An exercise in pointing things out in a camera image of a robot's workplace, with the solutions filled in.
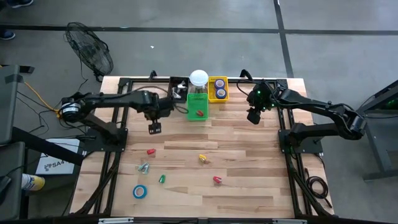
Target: concrete floor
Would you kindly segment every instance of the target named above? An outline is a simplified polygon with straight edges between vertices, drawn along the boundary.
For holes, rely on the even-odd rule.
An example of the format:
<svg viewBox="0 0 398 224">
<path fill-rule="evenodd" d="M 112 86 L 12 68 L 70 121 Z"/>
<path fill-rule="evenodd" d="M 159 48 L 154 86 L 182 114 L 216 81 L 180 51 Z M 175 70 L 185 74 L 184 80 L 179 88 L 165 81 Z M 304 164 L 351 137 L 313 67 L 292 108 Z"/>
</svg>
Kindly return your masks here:
<svg viewBox="0 0 398 224">
<path fill-rule="evenodd" d="M 286 29 L 397 30 L 395 0 L 279 0 Z M 0 12 L 0 23 L 88 26 L 215 27 L 277 29 L 272 0 L 36 0 L 31 7 Z M 80 64 L 63 32 L 16 31 L 0 42 L 0 62 L 36 68 L 24 78 L 51 104 L 73 94 L 82 82 Z M 112 75 L 187 76 L 204 69 L 210 75 L 236 77 L 245 68 L 255 77 L 286 77 L 279 34 L 207 34 L 97 32 L 111 50 Z M 357 108 L 368 96 L 397 79 L 398 36 L 287 35 L 294 77 L 304 78 L 309 97 Z M 82 91 L 98 91 L 90 70 Z M 20 91 L 33 94 L 21 85 Z M 42 108 L 32 105 L 37 111 Z M 38 125 L 36 115 L 19 103 L 16 126 Z M 314 115 L 316 123 L 326 118 Z M 64 130 L 52 114 L 42 137 L 78 134 Z M 365 183 L 377 171 L 368 140 L 324 138 L 326 174 L 334 209 L 345 218 L 396 222 L 398 178 Z M 60 215 L 71 187 L 35 196 L 31 216 Z"/>
</svg>

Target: fan grille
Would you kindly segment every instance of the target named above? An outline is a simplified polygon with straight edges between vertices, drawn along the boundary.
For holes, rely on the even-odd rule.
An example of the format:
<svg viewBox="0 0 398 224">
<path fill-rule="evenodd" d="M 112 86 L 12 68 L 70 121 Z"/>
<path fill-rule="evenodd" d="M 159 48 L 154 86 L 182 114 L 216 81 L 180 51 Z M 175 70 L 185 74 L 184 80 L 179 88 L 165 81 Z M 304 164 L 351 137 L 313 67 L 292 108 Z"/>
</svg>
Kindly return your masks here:
<svg viewBox="0 0 398 224">
<path fill-rule="evenodd" d="M 79 22 L 70 22 L 66 37 L 73 51 L 94 73 L 109 75 L 112 72 L 113 61 L 108 46 L 90 28 Z"/>
</svg>

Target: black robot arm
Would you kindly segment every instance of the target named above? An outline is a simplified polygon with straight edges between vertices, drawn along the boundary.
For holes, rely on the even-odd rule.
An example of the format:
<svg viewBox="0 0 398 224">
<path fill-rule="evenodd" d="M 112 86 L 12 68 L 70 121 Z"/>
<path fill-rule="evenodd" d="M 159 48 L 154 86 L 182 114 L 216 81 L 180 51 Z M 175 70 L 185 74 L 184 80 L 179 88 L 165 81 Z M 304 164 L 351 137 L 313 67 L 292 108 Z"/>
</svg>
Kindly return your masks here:
<svg viewBox="0 0 398 224">
<path fill-rule="evenodd" d="M 96 108 L 130 107 L 138 113 L 144 113 L 147 120 L 151 120 L 149 133 L 161 132 L 159 118 L 168 117 L 174 110 L 170 97 L 159 98 L 157 93 L 149 91 L 132 91 L 125 94 L 81 94 L 75 93 L 71 97 L 62 98 L 60 114 L 66 122 L 81 122 L 97 131 L 108 139 L 116 138 L 118 130 L 116 124 L 105 123 L 90 112 Z"/>
<path fill-rule="evenodd" d="M 295 123 L 288 135 L 288 141 L 293 146 L 298 146 L 307 137 L 341 136 L 344 139 L 358 140 L 364 134 L 365 119 L 348 105 L 342 103 L 333 105 L 330 101 L 325 103 L 309 99 L 288 88 L 274 89 L 265 81 L 255 85 L 247 101 L 251 106 L 248 110 L 248 120 L 254 124 L 258 124 L 261 111 L 270 110 L 275 106 L 301 109 L 333 120 L 330 124 L 312 126 Z"/>
</svg>

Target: clear plastic object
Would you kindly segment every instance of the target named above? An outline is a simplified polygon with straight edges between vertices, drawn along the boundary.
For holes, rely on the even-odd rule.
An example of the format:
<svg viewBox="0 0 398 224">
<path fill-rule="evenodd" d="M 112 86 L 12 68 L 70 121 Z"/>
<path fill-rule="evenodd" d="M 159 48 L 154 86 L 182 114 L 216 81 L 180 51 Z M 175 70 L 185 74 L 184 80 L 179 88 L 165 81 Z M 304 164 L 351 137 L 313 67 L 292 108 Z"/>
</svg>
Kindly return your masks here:
<svg viewBox="0 0 398 224">
<path fill-rule="evenodd" d="M 189 76 L 192 86 L 189 89 L 190 93 L 207 93 L 206 84 L 209 80 L 209 75 L 203 70 L 195 70 Z"/>
</svg>

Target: red object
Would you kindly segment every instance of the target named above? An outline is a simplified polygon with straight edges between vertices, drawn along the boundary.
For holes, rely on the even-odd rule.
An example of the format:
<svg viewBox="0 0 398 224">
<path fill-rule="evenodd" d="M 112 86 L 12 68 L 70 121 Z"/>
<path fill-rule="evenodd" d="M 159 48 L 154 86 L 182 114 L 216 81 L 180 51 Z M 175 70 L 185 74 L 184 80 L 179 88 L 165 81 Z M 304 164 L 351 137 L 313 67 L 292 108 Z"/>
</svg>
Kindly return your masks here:
<svg viewBox="0 0 398 224">
<path fill-rule="evenodd" d="M 201 110 L 197 110 L 197 115 L 198 116 L 203 116 L 204 114 L 203 114 L 203 112 Z"/>
<path fill-rule="evenodd" d="M 156 152 L 156 149 L 148 149 L 147 150 L 148 155 L 151 155 L 152 153 L 155 153 L 155 152 Z"/>
<path fill-rule="evenodd" d="M 220 184 L 220 183 L 222 182 L 221 177 L 216 177 L 216 176 L 214 176 L 214 177 L 213 177 L 213 180 L 214 180 L 217 184 Z"/>
</svg>

